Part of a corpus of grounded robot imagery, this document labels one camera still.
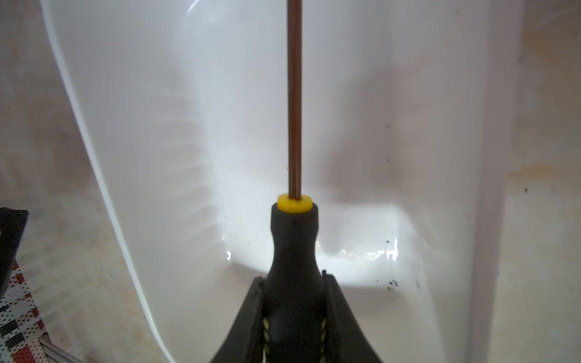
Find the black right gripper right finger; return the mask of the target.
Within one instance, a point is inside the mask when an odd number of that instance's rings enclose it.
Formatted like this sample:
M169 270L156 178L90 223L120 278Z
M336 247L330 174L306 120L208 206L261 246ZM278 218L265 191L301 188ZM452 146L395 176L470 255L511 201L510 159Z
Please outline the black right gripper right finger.
M327 312L323 341L325 361L380 363L381 359L363 334L337 279L326 271L322 272L322 278Z

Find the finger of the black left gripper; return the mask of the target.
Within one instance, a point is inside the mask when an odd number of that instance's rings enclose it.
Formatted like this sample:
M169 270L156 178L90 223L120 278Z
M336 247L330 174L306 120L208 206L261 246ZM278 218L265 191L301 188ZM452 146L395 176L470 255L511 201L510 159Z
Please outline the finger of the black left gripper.
M1 208L1 297L5 295L11 279L13 264L21 244L21 239L26 228L29 212L27 210L12 210Z

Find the black yellow screwdriver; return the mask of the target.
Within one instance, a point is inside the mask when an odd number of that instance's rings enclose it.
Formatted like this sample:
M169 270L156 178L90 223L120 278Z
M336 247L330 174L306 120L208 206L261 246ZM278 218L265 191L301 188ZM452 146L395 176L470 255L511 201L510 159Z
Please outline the black yellow screwdriver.
M263 310L267 362L319 362L325 348L324 281L316 263L319 211L303 195L301 1L287 2L288 192L272 207L274 258Z

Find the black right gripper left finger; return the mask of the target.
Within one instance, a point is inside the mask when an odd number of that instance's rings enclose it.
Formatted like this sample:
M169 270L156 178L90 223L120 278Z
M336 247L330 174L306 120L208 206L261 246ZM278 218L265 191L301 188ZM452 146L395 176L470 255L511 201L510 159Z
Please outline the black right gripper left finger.
M254 278L222 346L212 363L261 363L264 360L263 288L265 279Z

